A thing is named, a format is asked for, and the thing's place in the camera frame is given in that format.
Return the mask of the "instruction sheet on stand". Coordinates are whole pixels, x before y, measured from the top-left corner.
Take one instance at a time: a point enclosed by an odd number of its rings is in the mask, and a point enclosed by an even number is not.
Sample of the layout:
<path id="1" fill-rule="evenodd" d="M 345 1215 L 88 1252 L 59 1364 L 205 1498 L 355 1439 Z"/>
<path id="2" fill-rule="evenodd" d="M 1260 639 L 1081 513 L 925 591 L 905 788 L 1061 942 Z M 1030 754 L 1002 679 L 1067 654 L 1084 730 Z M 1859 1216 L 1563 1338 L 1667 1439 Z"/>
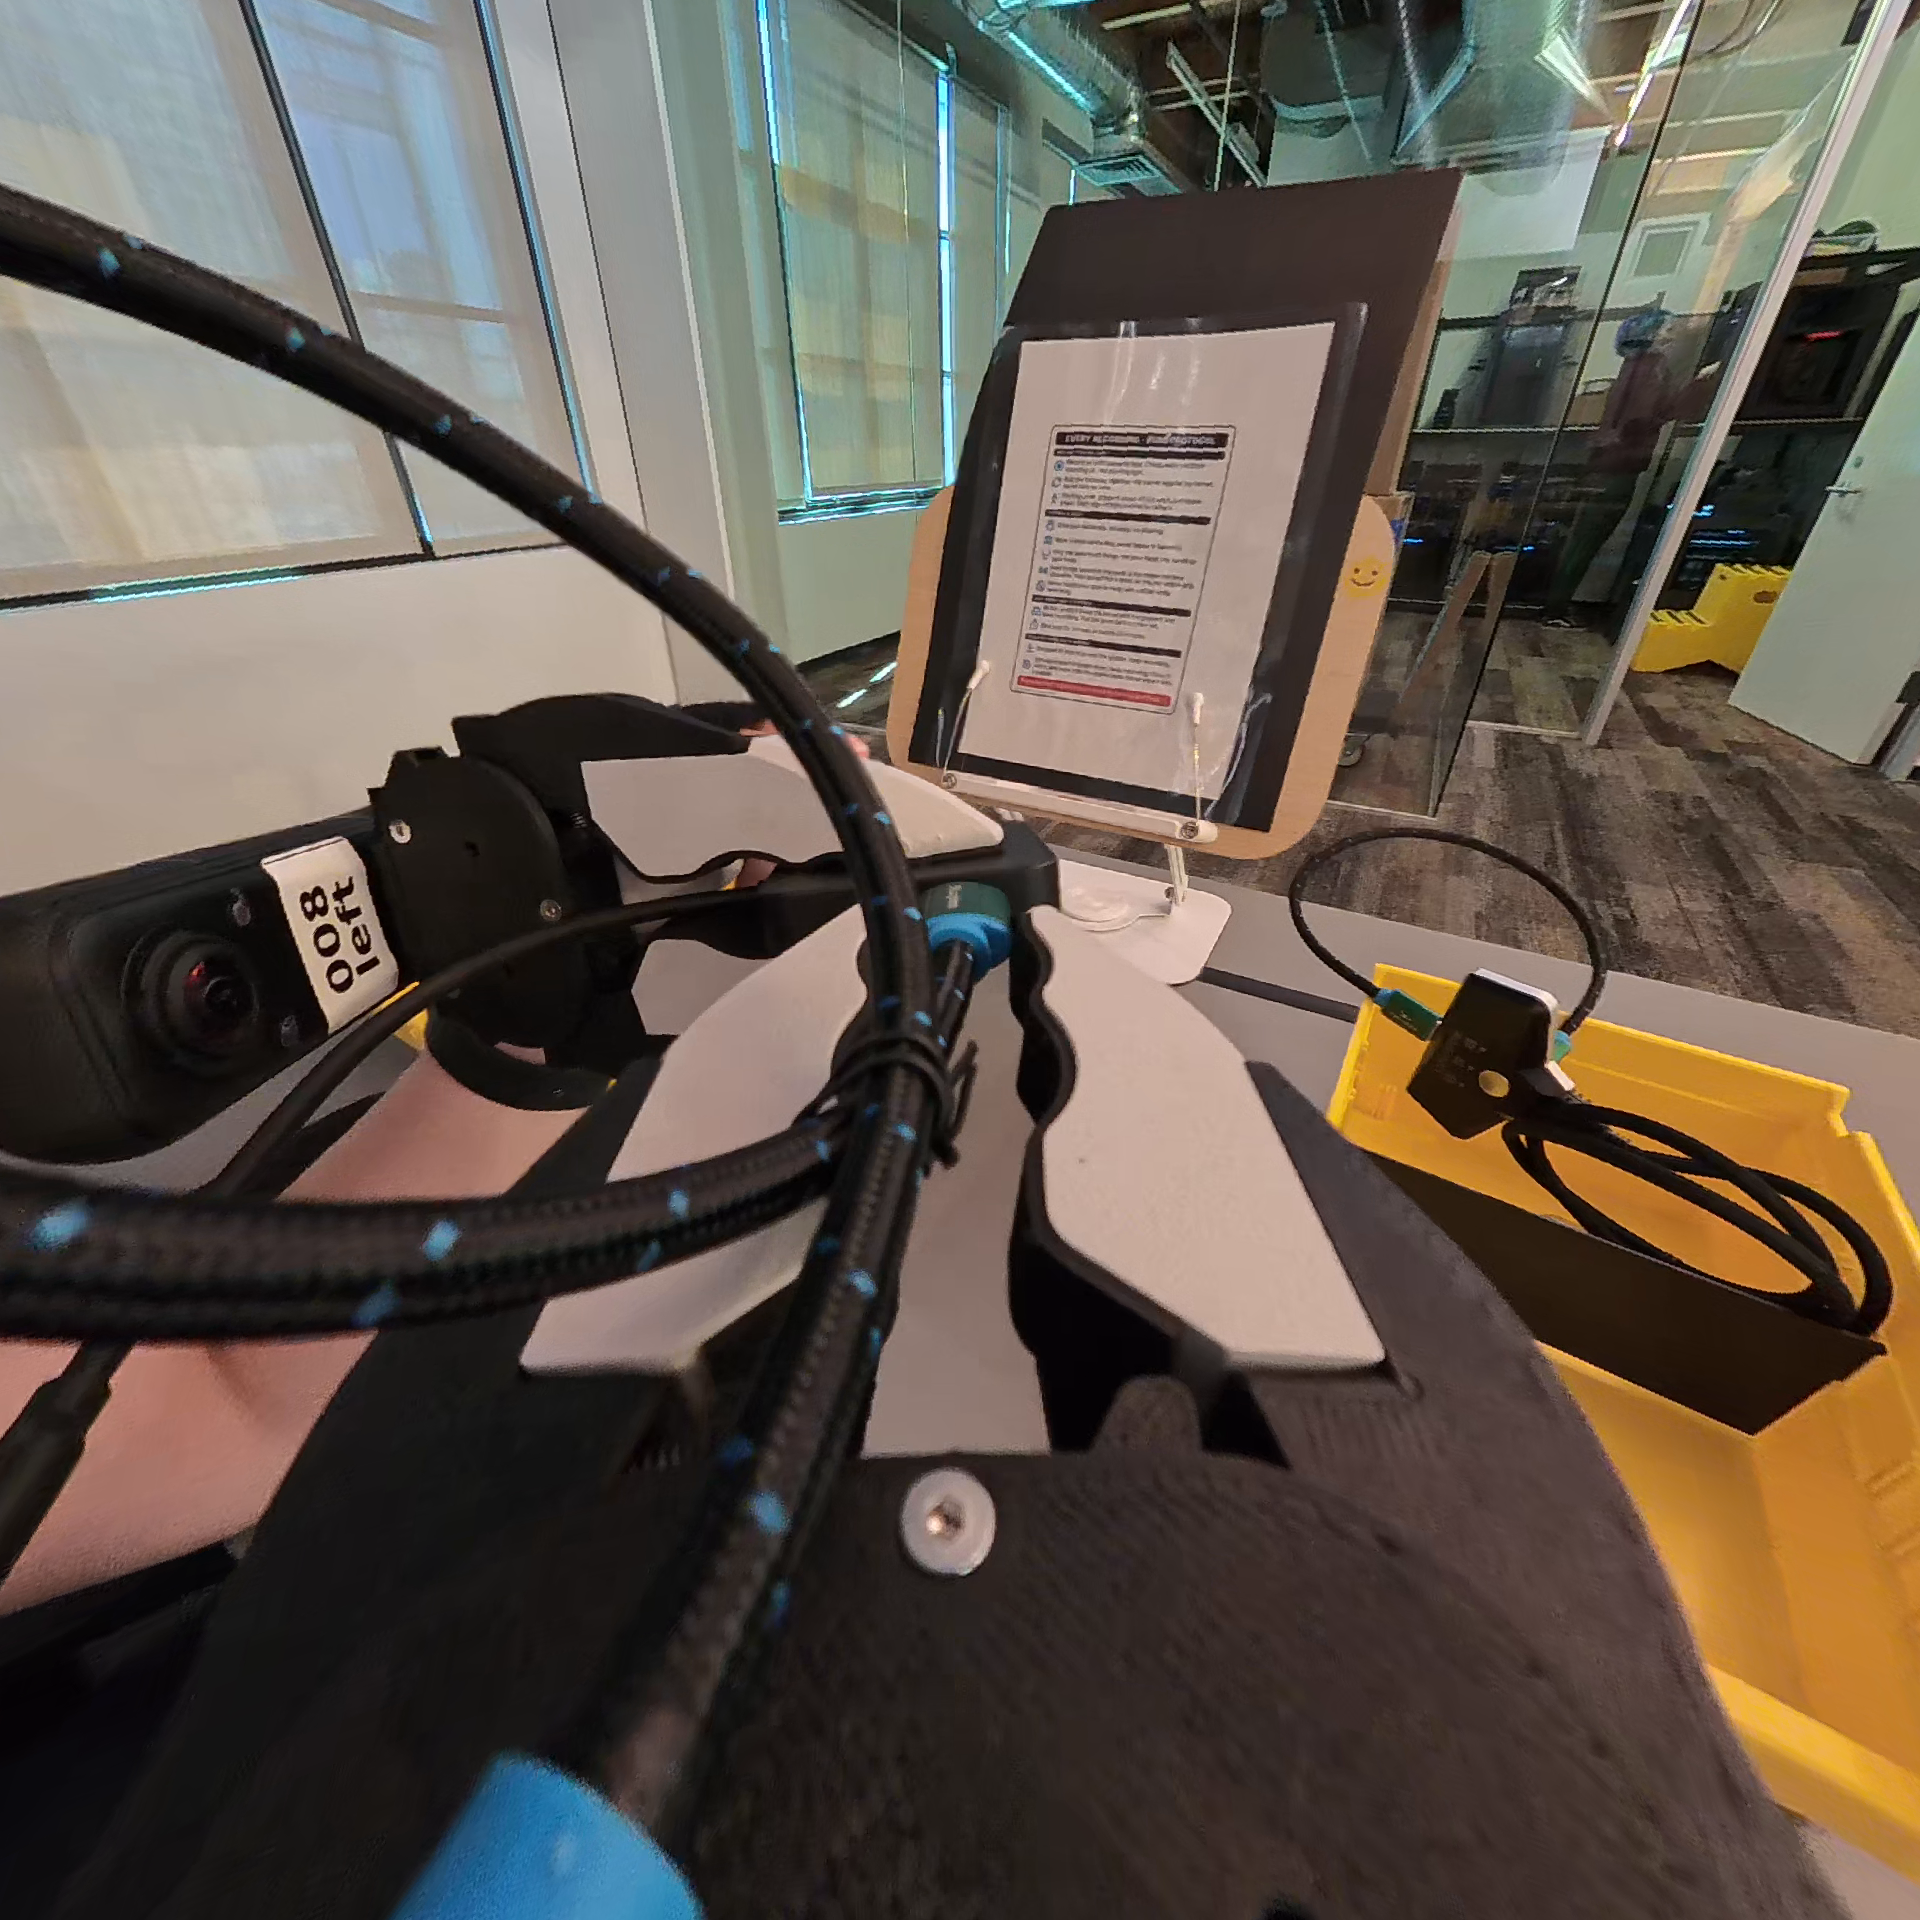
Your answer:
<path id="1" fill-rule="evenodd" d="M 941 490 L 925 506 L 916 524 L 905 579 L 894 690 L 885 719 L 885 744 L 892 764 L 937 786 L 941 771 L 931 761 L 915 759 L 910 737 L 928 682 L 931 627 L 945 564 L 952 499 L 953 494 Z M 1411 494 L 1404 492 L 1368 497 L 1355 515 L 1348 553 L 1374 552 L 1380 559 L 1392 555 L 1394 567 L 1401 552 L 1401 526 L 1408 503 Z M 1214 823 L 1219 828 L 1217 841 L 1195 852 L 1229 860 L 1272 857 L 1296 846 L 1329 806 L 1337 756 L 1360 703 L 1360 686 L 1378 639 L 1387 594 L 1385 591 L 1377 598 L 1350 599 L 1339 598 L 1339 586 L 1341 575 L 1277 800 L 1268 815 L 1260 817 L 1260 826 L 1254 828 Z"/>

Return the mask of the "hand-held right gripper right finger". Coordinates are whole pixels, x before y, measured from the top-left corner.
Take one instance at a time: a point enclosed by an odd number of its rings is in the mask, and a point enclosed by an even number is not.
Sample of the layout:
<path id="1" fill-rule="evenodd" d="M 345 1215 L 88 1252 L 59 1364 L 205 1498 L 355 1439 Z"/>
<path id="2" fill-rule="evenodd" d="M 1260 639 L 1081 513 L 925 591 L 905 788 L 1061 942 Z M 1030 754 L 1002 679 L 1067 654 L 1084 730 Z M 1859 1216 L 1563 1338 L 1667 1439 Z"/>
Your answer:
<path id="1" fill-rule="evenodd" d="M 1242 1051 L 1174 987 L 1040 905 L 1016 946 L 1030 1118 L 1009 1300 L 1057 1452 L 1171 1379 L 1261 1452 L 1254 1384 L 1380 1377 L 1382 1338 Z"/>

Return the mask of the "white door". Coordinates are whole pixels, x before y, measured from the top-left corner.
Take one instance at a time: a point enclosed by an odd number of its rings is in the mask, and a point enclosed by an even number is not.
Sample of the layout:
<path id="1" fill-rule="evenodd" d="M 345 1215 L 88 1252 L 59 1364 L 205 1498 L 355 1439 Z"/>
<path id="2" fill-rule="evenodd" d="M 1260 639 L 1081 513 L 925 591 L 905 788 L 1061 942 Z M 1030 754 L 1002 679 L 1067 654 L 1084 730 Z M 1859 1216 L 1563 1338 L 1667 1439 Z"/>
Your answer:
<path id="1" fill-rule="evenodd" d="M 1916 779 L 1916 336 L 1829 488 L 1732 707 L 1889 782 Z"/>

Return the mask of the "large window with blinds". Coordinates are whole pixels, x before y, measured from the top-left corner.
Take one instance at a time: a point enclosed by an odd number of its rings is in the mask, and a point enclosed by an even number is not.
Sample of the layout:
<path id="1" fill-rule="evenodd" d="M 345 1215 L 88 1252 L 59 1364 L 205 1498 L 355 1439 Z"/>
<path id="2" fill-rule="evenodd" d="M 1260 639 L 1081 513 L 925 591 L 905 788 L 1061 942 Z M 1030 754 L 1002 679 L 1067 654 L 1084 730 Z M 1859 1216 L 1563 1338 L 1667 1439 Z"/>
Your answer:
<path id="1" fill-rule="evenodd" d="M 5 604 L 509 553 L 585 438 L 500 6 L 2 8 Z"/>
<path id="2" fill-rule="evenodd" d="M 946 488 L 1038 203 L 1017 112 L 905 6 L 753 8 L 776 316 L 780 515 L 901 510 Z"/>

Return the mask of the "yellow divided plastic bin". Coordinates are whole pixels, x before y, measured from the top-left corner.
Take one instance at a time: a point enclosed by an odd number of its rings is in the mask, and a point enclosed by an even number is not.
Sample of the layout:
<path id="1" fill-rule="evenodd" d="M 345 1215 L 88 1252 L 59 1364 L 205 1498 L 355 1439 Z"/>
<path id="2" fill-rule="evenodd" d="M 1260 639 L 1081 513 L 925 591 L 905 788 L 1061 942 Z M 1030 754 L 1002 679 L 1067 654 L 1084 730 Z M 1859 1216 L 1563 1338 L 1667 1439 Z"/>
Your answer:
<path id="1" fill-rule="evenodd" d="M 1358 1014 L 1329 1100 L 1371 1154 L 1571 1225 L 1494 1137 L 1408 1098 L 1416 1039 Z M 1883 1359 L 1755 1435 L 1546 1350 L 1636 1499 L 1749 1756 L 1788 1811 L 1889 1873 L 1917 1868 L 1916 1040 L 1626 977 L 1574 1040 L 1597 1104 L 1704 1137 L 1849 1209 L 1883 1251 Z M 1792 1275 L 1610 1169 L 1571 1182 L 1691 1273 L 1768 1297 Z"/>

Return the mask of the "black backing sheet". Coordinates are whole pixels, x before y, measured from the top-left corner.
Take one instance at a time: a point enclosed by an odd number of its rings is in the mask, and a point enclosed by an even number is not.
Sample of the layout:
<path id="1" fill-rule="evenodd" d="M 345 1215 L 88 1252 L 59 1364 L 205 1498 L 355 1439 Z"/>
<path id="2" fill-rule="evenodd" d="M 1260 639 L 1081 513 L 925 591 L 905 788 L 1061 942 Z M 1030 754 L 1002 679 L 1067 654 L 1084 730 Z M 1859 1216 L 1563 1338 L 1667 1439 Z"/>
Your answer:
<path id="1" fill-rule="evenodd" d="M 1448 291 L 1464 175 L 1451 168 L 1323 183 L 1237 187 L 1173 199 L 1109 199 L 1054 208 L 1030 248 L 1009 320 L 981 383 L 952 492 L 928 682 L 910 745 L 932 759 L 928 714 L 949 686 L 941 611 L 958 552 L 953 494 L 969 452 L 987 439 L 997 358 L 1019 328 L 1058 330 L 1126 320 L 1245 324 L 1273 310 L 1363 305 L 1358 375 L 1360 503 L 1398 478 L 1419 379 Z"/>

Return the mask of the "white stand base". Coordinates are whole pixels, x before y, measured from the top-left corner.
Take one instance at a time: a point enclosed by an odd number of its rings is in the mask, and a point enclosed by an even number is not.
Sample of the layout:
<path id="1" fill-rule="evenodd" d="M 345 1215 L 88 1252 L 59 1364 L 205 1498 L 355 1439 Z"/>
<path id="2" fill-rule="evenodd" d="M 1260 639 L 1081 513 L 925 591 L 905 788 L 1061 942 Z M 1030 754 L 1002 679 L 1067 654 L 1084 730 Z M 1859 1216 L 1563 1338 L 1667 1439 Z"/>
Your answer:
<path id="1" fill-rule="evenodd" d="M 1121 874 L 1061 862 L 1058 907 L 1067 924 L 1140 974 L 1171 987 L 1201 978 L 1233 914 L 1226 899 L 1195 889 L 1186 871 L 1186 856 L 1212 846 L 1219 834 L 1203 812 L 1090 800 L 990 776 L 940 772 L 937 782 L 976 807 L 1156 844 L 1165 874 Z"/>

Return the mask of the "instruction sheet in clear sleeve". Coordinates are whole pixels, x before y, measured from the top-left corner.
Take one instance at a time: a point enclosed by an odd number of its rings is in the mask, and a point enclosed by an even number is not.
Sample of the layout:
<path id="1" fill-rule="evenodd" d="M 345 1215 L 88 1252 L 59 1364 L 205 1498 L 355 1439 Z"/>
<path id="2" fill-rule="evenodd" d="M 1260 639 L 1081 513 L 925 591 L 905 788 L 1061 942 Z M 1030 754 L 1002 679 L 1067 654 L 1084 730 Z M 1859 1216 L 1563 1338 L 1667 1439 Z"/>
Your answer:
<path id="1" fill-rule="evenodd" d="M 1363 305 L 1017 328 L 952 502 L 945 771 L 1242 826 L 1302 722 L 1369 457 Z"/>

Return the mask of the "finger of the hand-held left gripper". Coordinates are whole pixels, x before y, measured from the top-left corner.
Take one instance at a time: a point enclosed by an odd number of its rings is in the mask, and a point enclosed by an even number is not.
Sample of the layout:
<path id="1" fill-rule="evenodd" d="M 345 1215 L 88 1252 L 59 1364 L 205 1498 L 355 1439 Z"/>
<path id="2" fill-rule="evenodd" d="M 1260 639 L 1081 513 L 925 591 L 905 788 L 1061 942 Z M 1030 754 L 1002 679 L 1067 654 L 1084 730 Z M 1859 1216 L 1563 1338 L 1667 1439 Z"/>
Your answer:
<path id="1" fill-rule="evenodd" d="M 857 1003 L 874 991 L 867 927 L 850 879 L 771 879 L 754 888 L 712 888 L 721 905 L 698 905 L 699 883 L 641 888 L 628 905 L 651 907 L 636 927 L 641 963 L 621 1003 L 621 1036 L 676 1039 L 749 969 L 776 963 L 809 935 L 853 913 Z"/>
<path id="2" fill-rule="evenodd" d="M 626 903 L 693 894 L 749 857 L 798 868 L 842 849 L 830 807 L 776 737 L 733 754 L 588 759 L 580 772 Z M 937 785 L 885 761 L 868 761 L 867 776 L 905 857 L 1002 844 L 998 820 Z"/>

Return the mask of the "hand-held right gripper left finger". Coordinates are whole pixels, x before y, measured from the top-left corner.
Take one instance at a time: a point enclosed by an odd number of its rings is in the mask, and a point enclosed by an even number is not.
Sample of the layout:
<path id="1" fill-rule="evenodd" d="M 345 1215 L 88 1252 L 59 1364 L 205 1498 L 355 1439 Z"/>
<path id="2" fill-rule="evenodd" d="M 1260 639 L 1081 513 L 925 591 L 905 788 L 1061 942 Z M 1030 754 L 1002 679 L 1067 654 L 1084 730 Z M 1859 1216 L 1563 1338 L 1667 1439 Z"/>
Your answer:
<path id="1" fill-rule="evenodd" d="M 834 919 L 705 1008 L 664 1057 L 612 1182 L 782 1132 L 821 1094 L 867 999 L 862 919 Z M 531 1377 L 670 1377 L 800 1275 L 825 1203 L 730 1247 L 552 1300 L 522 1351 Z"/>

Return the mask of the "person's left forearm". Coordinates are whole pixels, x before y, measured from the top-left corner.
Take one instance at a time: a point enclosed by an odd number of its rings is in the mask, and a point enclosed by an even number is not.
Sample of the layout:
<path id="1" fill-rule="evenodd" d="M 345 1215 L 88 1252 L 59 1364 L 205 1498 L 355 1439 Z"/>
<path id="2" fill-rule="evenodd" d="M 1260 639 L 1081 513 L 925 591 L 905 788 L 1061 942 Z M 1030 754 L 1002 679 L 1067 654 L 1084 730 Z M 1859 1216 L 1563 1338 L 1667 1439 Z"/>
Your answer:
<path id="1" fill-rule="evenodd" d="M 259 1523 L 370 1340 L 136 1350 L 81 1465 L 5 1580 L 5 1616 Z"/>

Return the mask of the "black bin divider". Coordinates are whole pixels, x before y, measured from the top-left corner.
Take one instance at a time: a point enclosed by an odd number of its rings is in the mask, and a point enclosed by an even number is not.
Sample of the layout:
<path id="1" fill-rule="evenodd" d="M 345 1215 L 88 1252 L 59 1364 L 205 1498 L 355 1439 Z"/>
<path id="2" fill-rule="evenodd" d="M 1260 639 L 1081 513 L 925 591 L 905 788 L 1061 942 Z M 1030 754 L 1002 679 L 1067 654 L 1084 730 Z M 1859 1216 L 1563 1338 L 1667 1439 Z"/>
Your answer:
<path id="1" fill-rule="evenodd" d="M 1539 1344 L 1744 1435 L 1883 1359 L 1718 1281 L 1635 1256 L 1500 1199 L 1374 1154 L 1476 1265 Z"/>

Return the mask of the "yellow step stool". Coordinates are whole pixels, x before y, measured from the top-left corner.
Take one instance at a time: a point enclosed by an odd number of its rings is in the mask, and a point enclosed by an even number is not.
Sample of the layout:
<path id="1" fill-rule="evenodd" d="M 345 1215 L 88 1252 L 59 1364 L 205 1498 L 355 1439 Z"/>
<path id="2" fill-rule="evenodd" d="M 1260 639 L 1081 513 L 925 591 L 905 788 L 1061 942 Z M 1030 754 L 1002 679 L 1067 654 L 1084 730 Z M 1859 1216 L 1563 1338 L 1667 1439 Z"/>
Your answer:
<path id="1" fill-rule="evenodd" d="M 1658 609 L 1640 639 L 1629 672 L 1660 674 L 1691 666 L 1744 672 L 1792 571 L 1721 563 L 1691 609 Z"/>

